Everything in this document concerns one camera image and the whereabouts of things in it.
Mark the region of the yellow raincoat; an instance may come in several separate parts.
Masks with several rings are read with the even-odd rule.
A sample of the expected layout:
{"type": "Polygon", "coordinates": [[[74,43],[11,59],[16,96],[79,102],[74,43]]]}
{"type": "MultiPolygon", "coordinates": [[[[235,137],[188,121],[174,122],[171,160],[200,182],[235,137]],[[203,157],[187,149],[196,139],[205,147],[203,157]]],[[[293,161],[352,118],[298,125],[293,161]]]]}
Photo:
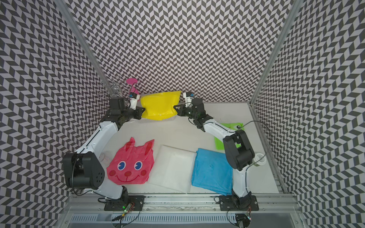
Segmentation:
{"type": "Polygon", "coordinates": [[[145,108],[142,118],[162,121],[177,115],[174,109],[179,104],[181,91],[163,92],[143,96],[140,100],[145,108]]]}

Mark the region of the pink bunny raincoat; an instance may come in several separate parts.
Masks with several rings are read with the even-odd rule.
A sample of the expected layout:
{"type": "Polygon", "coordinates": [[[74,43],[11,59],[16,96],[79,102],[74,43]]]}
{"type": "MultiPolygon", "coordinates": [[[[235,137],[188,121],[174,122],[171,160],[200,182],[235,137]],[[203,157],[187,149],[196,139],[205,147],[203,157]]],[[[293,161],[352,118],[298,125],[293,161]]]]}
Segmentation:
{"type": "Polygon", "coordinates": [[[154,166],[154,140],[135,146],[135,139],[120,148],[107,167],[108,179],[117,185],[144,184],[154,166]]]}

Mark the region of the white raincoat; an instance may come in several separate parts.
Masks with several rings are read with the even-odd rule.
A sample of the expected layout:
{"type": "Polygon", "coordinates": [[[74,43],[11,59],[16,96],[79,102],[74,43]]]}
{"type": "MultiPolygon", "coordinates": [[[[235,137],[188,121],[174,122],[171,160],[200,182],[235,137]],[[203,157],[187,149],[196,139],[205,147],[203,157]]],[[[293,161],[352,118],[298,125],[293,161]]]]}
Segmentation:
{"type": "Polygon", "coordinates": [[[195,152],[161,146],[149,174],[148,183],[174,192],[188,193],[195,158],[195,152]]]}

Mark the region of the blue raincoat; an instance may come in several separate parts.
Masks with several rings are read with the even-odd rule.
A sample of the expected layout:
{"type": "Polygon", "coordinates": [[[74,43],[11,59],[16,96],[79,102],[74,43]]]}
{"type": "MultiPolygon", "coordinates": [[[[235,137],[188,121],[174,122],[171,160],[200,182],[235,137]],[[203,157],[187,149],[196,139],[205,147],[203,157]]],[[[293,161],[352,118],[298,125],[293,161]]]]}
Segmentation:
{"type": "Polygon", "coordinates": [[[232,167],[223,153],[198,149],[192,185],[220,195],[232,194],[232,167]]]}

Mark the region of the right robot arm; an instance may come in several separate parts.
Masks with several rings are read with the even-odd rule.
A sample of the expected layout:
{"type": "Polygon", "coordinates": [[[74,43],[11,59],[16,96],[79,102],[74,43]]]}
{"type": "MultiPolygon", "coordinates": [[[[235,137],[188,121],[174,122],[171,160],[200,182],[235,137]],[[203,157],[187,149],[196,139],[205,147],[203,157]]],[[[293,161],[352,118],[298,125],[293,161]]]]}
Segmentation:
{"type": "Polygon", "coordinates": [[[178,116],[192,119],[193,124],[203,132],[209,133],[223,142],[228,164],[233,168],[232,197],[238,201],[251,198],[247,182],[247,171],[255,157],[254,150],[244,130],[236,131],[218,123],[206,114],[202,99],[194,98],[185,104],[174,105],[178,116]]]}

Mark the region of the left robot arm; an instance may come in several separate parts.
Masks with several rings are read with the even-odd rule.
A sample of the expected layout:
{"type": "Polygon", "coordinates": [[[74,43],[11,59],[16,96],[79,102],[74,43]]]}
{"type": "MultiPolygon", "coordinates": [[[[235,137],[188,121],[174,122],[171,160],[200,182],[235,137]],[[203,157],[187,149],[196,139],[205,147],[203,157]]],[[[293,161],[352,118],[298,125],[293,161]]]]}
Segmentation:
{"type": "Polygon", "coordinates": [[[111,98],[110,108],[99,123],[96,131],[75,152],[67,153],[62,159],[67,187],[72,190],[91,190],[111,200],[119,199],[123,186],[116,185],[107,177],[100,156],[109,140],[121,126],[131,119],[140,120],[143,107],[138,107],[140,95],[130,95],[129,105],[124,98],[111,98]]]}

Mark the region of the green frog folded raincoat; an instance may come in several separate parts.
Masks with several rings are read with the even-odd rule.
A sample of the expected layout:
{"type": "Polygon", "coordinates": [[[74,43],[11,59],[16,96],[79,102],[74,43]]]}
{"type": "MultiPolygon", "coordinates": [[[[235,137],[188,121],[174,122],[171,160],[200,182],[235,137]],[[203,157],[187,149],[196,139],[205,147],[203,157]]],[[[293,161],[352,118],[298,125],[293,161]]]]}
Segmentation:
{"type": "MultiPolygon", "coordinates": [[[[240,129],[244,129],[243,123],[221,123],[221,125],[223,125],[226,128],[229,128],[230,131],[237,131],[240,129]]],[[[214,138],[214,141],[215,141],[216,150],[223,151],[224,150],[223,142],[216,137],[214,138]]]]}

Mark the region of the pink plastic wine glass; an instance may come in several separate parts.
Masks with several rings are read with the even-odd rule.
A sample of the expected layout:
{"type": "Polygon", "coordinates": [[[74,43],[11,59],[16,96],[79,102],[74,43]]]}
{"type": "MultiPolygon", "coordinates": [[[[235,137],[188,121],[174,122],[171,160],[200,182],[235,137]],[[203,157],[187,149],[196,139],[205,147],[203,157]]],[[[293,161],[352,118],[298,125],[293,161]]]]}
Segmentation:
{"type": "Polygon", "coordinates": [[[128,85],[130,85],[130,89],[129,89],[129,92],[128,92],[128,97],[130,97],[130,95],[132,93],[137,94],[137,95],[140,94],[138,89],[137,89],[137,86],[138,86],[138,80],[137,79],[129,78],[129,79],[126,80],[126,83],[128,85]]]}

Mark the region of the chrome glass holder stand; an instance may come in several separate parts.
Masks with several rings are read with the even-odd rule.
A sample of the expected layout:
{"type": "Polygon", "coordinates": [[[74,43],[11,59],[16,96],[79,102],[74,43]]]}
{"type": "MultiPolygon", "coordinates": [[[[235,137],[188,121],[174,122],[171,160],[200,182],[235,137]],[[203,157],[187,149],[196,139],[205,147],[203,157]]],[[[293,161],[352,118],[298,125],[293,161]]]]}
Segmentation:
{"type": "Polygon", "coordinates": [[[109,80],[106,77],[101,77],[99,84],[98,96],[101,98],[120,98],[124,96],[123,89],[118,82],[109,80]]]}

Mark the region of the white tape roll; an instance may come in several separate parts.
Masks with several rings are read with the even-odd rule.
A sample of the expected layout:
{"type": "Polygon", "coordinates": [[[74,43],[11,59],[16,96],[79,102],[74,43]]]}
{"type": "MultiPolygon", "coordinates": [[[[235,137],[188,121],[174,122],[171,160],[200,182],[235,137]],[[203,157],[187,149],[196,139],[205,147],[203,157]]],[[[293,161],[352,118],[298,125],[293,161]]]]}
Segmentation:
{"type": "Polygon", "coordinates": [[[253,158],[253,165],[254,166],[262,166],[267,163],[266,154],[263,153],[256,153],[255,157],[253,158]]]}

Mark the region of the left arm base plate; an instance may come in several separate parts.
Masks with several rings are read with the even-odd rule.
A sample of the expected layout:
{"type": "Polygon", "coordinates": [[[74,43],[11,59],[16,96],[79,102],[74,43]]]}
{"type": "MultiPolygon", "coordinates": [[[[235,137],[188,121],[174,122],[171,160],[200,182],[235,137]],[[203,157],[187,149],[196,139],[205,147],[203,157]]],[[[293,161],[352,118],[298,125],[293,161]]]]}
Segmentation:
{"type": "Polygon", "coordinates": [[[128,199],[107,199],[104,211],[125,211],[129,204],[132,205],[132,211],[141,211],[143,209],[145,196],[130,195],[128,199]]]}

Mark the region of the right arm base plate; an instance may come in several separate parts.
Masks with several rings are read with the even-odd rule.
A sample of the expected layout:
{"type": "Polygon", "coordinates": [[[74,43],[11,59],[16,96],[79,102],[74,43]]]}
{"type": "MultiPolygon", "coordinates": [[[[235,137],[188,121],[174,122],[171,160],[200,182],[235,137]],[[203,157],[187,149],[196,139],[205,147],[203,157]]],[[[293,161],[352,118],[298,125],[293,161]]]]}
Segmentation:
{"type": "Polygon", "coordinates": [[[219,196],[219,206],[221,211],[259,211],[257,198],[254,195],[246,195],[238,198],[235,195],[219,196]]]}

